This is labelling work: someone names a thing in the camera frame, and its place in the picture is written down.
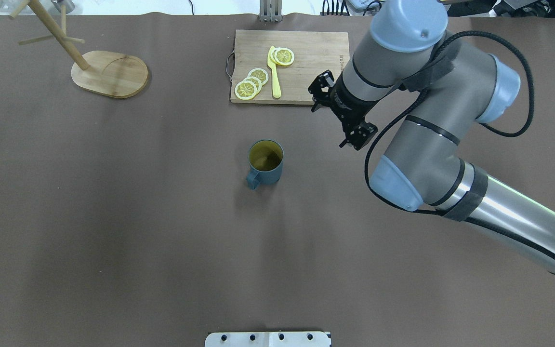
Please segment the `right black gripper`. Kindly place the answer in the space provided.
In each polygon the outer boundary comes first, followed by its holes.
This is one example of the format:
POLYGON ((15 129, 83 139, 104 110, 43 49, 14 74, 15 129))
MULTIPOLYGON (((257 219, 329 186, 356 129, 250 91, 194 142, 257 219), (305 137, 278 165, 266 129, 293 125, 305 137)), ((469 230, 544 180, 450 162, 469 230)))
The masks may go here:
POLYGON ((342 77, 333 79, 326 70, 311 82, 308 92, 312 95, 311 112, 328 107, 341 122, 345 139, 339 147, 351 145, 359 151, 365 147, 378 132, 376 125, 366 121, 366 115, 377 105, 377 101, 364 101, 348 91, 342 77))

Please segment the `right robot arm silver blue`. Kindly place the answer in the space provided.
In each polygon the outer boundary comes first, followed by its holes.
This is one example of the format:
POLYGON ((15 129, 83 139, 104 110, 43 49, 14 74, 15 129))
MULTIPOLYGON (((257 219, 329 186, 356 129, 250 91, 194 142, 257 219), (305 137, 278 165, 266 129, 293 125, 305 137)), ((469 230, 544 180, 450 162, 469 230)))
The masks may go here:
POLYGON ((342 145, 360 150, 383 136, 366 115, 396 90, 419 92, 395 119, 401 126, 364 179, 380 200, 399 210, 470 224, 555 275, 555 212, 462 160, 456 149, 473 124, 489 128, 515 101, 520 76, 464 37, 488 37, 509 49, 527 77, 533 118, 533 79, 522 53, 487 32, 447 31, 447 11, 438 0, 386 0, 368 33, 335 78, 322 72, 308 91, 314 105, 341 121, 342 145))

